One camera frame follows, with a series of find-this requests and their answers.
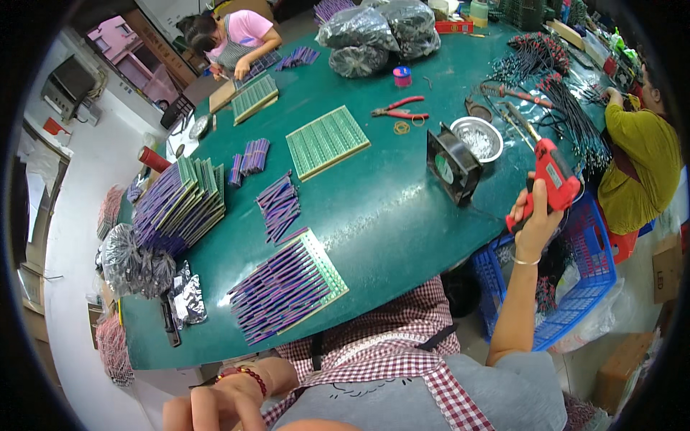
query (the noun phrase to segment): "checkered apron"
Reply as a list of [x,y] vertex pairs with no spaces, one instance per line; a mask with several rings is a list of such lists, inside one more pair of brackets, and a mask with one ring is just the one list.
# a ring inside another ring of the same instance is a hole
[[[225,28],[226,29],[228,28],[229,23],[230,23],[230,15],[228,14],[225,17]],[[218,55],[218,57],[215,57],[215,58],[209,57],[209,59],[211,61],[214,61],[215,63],[218,63],[219,65],[223,66],[225,69],[232,71],[232,70],[235,70],[235,66],[237,65],[237,62],[239,61],[240,58],[249,54],[250,52],[255,50],[257,47],[255,47],[255,46],[244,46],[244,45],[240,45],[237,42],[233,42],[233,40],[230,39],[229,34],[227,34],[226,37],[228,38],[228,44],[226,45],[225,49],[223,49],[223,52],[221,52]]]
[[264,414],[270,427],[306,388],[329,383],[354,383],[422,377],[452,430],[493,430],[489,420],[455,380],[444,355],[460,353],[455,334],[431,352],[416,348],[452,325],[448,299],[439,277],[369,313],[324,333],[328,353],[322,371],[314,372],[311,337],[277,348],[297,370],[299,387]]

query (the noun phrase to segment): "pink t-shirt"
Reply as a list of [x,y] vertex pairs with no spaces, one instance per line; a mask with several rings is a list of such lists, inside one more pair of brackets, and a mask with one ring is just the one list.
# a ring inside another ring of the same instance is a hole
[[[225,17],[225,27],[233,42],[245,46],[261,46],[264,44],[262,37],[273,27],[273,23],[251,10],[238,10]],[[227,45],[228,40],[223,40],[219,46],[206,53],[208,58],[217,58]]]

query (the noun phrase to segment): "green table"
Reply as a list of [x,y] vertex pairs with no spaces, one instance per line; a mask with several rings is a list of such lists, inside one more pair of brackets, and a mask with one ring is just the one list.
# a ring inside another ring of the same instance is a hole
[[[209,132],[194,157],[210,157],[213,164],[232,165],[232,156],[244,151],[245,142],[266,138],[271,142],[266,171],[244,179],[238,190],[226,188],[227,213],[178,263],[188,259],[199,274],[206,322],[184,328],[182,344],[170,347],[164,332],[160,300],[139,295],[123,298],[123,319],[134,369],[180,368],[221,361],[306,337],[353,319],[408,292],[415,286],[470,256],[499,235],[500,220],[524,187],[534,155],[518,141],[495,162],[485,166],[473,197],[473,207],[453,205],[426,168],[426,131],[440,131],[467,115],[464,98],[471,86],[491,71],[490,62],[509,51],[506,41],[515,33],[506,26],[491,26],[486,38],[461,34],[442,36],[442,47],[430,58],[411,65],[413,85],[399,89],[389,74],[367,79],[345,79],[328,67],[329,50],[313,35],[283,49],[310,46],[321,52],[312,66],[270,74],[280,94],[278,102],[233,126],[229,109],[217,113],[217,131]],[[433,81],[433,89],[422,77]],[[423,127],[404,135],[393,133],[397,119],[372,118],[375,108],[413,95],[426,100],[409,107],[428,112]],[[325,310],[283,335],[247,346],[224,299],[227,291],[277,250],[264,243],[264,224],[253,199],[293,162],[285,135],[309,121],[346,105],[371,147],[299,184],[302,215],[288,231],[310,227],[322,242],[350,292]],[[197,107],[208,111],[208,101]],[[494,119],[500,131],[501,119]],[[548,136],[548,129],[542,131]],[[570,144],[561,145],[574,162]]]

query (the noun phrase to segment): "red stool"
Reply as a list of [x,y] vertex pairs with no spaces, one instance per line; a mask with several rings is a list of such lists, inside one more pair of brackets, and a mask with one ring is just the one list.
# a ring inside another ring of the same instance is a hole
[[602,216],[604,221],[604,226],[606,227],[606,234],[609,237],[609,243],[611,244],[611,254],[613,254],[613,263],[619,264],[625,259],[628,259],[635,250],[635,243],[638,241],[638,233],[640,230],[635,232],[630,232],[625,235],[614,234],[609,230],[609,224],[606,221],[606,216],[604,215],[604,210],[599,201],[597,202],[597,208],[599,208],[599,214]]

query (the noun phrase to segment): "window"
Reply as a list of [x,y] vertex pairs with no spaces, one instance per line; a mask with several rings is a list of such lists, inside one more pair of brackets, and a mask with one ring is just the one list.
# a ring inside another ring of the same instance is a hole
[[94,42],[96,42],[96,45],[98,45],[98,48],[101,48],[102,52],[105,52],[105,51],[110,49],[110,45],[108,45],[106,43],[106,41],[103,40],[102,37],[97,38],[96,40],[94,40]]
[[127,36],[132,32],[132,29],[129,28],[127,24],[120,24],[117,28],[120,29],[120,33],[122,33],[123,36]]

